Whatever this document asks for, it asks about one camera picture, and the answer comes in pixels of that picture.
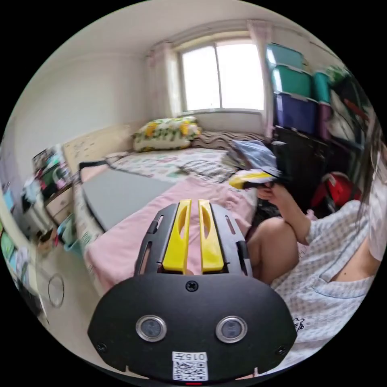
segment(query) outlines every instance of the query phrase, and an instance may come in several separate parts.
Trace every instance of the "red bag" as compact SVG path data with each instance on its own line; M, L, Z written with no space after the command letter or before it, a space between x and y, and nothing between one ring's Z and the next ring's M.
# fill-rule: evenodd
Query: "red bag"
M341 172L325 175L312 198L312 208L326 200L331 211L336 212L350 200L359 200L361 191Z

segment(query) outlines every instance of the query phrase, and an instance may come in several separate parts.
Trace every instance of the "purple storage bin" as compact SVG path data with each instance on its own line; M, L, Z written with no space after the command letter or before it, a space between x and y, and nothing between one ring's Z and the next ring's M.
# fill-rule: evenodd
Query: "purple storage bin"
M277 118L280 126L307 134L316 132L317 102L296 94L278 93Z
M317 133L324 140L329 140L331 134L328 130L328 121L332 117L332 108L330 104L320 102L317 108Z

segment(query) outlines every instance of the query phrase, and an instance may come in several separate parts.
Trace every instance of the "window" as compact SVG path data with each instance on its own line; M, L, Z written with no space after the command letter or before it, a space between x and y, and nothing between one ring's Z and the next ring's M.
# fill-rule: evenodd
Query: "window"
M181 55L186 111L263 110L259 54L251 40L223 41Z

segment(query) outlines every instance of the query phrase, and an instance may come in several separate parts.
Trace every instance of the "tiled floor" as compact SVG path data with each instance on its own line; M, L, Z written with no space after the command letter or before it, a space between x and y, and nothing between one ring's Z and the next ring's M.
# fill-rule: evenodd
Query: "tiled floor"
M48 331L68 350L100 367L112 369L98 356L87 336L87 328L92 313L98 303L95 291L83 261L62 247L57 247L46 258L41 259L41 267L48 273L59 273L64 280L64 300L55 309L44 300L49 325ZM43 298L47 294L47 281L37 276L38 288Z

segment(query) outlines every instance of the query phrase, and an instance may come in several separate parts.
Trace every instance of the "drawer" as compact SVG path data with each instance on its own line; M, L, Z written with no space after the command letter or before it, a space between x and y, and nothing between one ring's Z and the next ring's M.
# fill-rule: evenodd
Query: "drawer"
M72 187L62 192L55 199L50 201L46 208L51 216L55 216L58 212L62 211L65 207L73 202L73 189Z
M53 216L55 222L60 225L73 213L73 206L69 205Z

